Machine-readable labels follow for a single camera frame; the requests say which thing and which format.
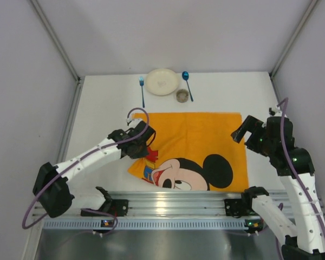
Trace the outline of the orange Mickey Mouse cloth placemat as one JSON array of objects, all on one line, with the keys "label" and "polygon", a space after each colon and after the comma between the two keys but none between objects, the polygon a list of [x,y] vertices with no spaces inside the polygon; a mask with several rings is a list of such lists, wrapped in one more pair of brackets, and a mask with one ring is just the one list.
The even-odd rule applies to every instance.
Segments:
[{"label": "orange Mickey Mouse cloth placemat", "polygon": [[249,186],[246,151],[231,137],[241,123],[239,113],[151,113],[156,135],[128,172],[166,189],[242,192]]}]

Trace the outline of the small speckled stone cup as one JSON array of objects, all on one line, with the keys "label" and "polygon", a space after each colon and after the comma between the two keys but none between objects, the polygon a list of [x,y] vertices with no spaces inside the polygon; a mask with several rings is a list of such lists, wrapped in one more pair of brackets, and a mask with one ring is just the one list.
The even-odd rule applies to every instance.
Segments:
[{"label": "small speckled stone cup", "polygon": [[189,100],[189,91],[186,89],[179,89],[175,95],[179,103],[186,103]]}]

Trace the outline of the cream round plate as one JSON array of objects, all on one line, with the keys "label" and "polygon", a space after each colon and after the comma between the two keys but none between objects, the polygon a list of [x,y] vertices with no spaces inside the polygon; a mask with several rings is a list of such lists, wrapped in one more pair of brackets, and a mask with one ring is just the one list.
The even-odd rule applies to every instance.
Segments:
[{"label": "cream round plate", "polygon": [[157,96],[165,96],[173,93],[180,84],[177,73],[170,69],[155,69],[149,72],[145,78],[145,88],[148,92]]}]

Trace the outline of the blue metallic spoon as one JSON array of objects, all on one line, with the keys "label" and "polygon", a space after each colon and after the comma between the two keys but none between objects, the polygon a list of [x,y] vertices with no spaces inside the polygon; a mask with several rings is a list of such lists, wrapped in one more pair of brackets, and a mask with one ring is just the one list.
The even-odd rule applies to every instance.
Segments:
[{"label": "blue metallic spoon", "polygon": [[193,98],[193,95],[192,95],[192,92],[191,92],[191,89],[190,89],[190,85],[189,85],[189,73],[187,71],[182,72],[182,78],[186,82],[187,89],[188,89],[189,96],[190,96],[190,100],[193,102],[194,98]]}]

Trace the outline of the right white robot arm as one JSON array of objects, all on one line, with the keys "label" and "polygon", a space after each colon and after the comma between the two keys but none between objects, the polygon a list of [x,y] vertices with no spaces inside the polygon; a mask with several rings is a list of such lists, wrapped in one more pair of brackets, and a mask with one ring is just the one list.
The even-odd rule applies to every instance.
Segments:
[{"label": "right white robot arm", "polygon": [[287,193],[294,221],[276,206],[263,187],[250,187],[241,194],[246,209],[259,215],[281,245],[283,259],[325,259],[325,219],[315,187],[315,169],[310,154],[295,145],[293,123],[271,116],[266,122],[249,115],[231,134],[264,157],[276,170]]}]

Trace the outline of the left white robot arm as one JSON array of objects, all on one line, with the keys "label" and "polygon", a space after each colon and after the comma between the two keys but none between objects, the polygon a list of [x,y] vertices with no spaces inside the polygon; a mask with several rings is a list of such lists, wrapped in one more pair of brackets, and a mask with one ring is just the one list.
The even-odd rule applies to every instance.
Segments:
[{"label": "left white robot arm", "polygon": [[98,145],[56,165],[45,163],[39,169],[33,194],[50,218],[70,209],[80,209],[83,216],[108,212],[112,199],[101,186],[82,192],[79,185],[102,166],[124,157],[140,159],[148,155],[148,141],[156,131],[142,120],[133,120],[130,128],[114,130]]}]

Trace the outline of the blue metallic fork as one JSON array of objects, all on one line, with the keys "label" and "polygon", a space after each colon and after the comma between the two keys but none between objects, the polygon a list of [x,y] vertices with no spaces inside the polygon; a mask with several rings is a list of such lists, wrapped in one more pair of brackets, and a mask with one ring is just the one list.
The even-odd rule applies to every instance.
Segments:
[{"label": "blue metallic fork", "polygon": [[139,85],[141,87],[141,97],[142,97],[142,108],[145,108],[145,99],[144,99],[144,78],[139,77]]}]

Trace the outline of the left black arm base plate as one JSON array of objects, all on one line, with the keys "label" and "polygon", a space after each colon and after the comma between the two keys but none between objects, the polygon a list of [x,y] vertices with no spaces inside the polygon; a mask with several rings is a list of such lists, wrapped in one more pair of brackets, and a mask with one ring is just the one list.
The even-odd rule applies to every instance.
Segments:
[{"label": "left black arm base plate", "polygon": [[[115,217],[123,217],[123,216],[127,215],[128,203],[129,203],[129,201],[127,199],[113,199],[111,202],[106,201],[98,210],[93,210],[93,211],[108,213]],[[95,216],[101,217],[101,216],[105,216],[105,215],[81,210],[81,216],[82,217],[95,217]]]}]

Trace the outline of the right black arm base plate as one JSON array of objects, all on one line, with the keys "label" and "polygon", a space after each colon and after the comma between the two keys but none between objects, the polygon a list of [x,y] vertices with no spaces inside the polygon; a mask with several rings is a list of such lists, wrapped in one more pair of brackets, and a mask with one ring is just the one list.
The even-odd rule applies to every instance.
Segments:
[{"label": "right black arm base plate", "polygon": [[225,199],[225,214],[228,217],[241,218],[253,214],[253,211],[241,199]]}]

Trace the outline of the aluminium mounting rail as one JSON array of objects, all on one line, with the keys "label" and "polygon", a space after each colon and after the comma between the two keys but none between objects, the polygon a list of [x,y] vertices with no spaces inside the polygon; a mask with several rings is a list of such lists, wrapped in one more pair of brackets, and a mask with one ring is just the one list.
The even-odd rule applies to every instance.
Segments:
[{"label": "aluminium mounting rail", "polygon": [[110,192],[113,199],[128,200],[126,218],[225,218],[225,200],[240,193],[215,191]]}]

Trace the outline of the right aluminium frame post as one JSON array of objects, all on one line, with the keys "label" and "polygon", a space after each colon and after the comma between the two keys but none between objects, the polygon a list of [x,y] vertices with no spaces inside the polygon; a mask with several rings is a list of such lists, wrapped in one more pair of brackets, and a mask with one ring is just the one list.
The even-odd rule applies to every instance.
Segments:
[{"label": "right aluminium frame post", "polygon": [[289,53],[293,49],[296,41],[298,40],[300,34],[302,33],[303,29],[306,27],[308,21],[312,17],[314,11],[316,10],[317,6],[320,4],[320,0],[312,0],[308,2],[308,5],[303,12],[301,18],[298,20],[298,23],[294,27],[292,34],[289,36],[286,44],[284,45],[277,61],[275,62],[271,72],[269,73],[270,79],[273,80],[277,75],[278,71],[280,70],[281,66],[284,64],[285,60],[287,59]]}]

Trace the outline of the aluminium frame post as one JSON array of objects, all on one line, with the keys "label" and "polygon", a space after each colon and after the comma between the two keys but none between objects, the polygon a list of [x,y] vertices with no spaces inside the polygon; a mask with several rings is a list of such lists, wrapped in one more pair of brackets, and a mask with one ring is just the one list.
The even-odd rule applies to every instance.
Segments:
[{"label": "aluminium frame post", "polygon": [[312,17],[314,11],[316,10],[317,6],[320,4],[320,0],[312,0],[308,2],[308,5],[303,12],[301,18],[298,20],[298,23],[294,27],[292,34],[289,36],[286,44],[284,45],[277,61],[275,62],[271,72],[269,73],[270,79],[273,80],[277,75],[278,71],[280,70],[281,66],[284,64],[285,60],[287,59],[289,53],[293,49],[296,41],[298,40],[300,34],[302,33],[303,29],[306,27],[308,21]]},{"label": "aluminium frame post", "polygon": [[76,69],[74,68],[69,55],[67,54],[64,46],[62,45],[57,33],[55,32],[52,24],[50,23],[46,13],[44,12],[42,6],[40,5],[39,1],[37,0],[27,0],[27,2],[31,5],[32,9],[34,10],[35,14],[37,15],[39,21],[42,23],[45,31],[47,32],[50,40],[52,41],[53,45],[55,46],[57,52],[59,53],[61,59],[63,60],[64,64],[66,65],[67,69],[69,70],[71,76],[76,82],[80,82],[81,77],[77,73]]}]

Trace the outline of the left aluminium frame post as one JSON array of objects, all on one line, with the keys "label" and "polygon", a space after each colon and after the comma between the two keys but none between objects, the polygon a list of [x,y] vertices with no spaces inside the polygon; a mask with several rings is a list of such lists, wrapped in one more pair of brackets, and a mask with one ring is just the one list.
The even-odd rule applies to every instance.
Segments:
[{"label": "left aluminium frame post", "polygon": [[37,0],[27,0],[27,2],[31,5],[32,9],[34,10],[35,14],[37,15],[39,21],[42,23],[45,31],[47,32],[50,40],[52,41],[53,45],[55,46],[57,52],[59,53],[61,59],[63,60],[64,64],[66,65],[67,69],[69,70],[71,76],[76,82],[80,82],[81,77],[77,73],[76,69],[74,68],[69,55],[67,54],[64,46],[62,45],[57,33],[55,32],[52,24],[50,23],[46,13],[44,12],[42,6],[40,5],[39,1]]}]

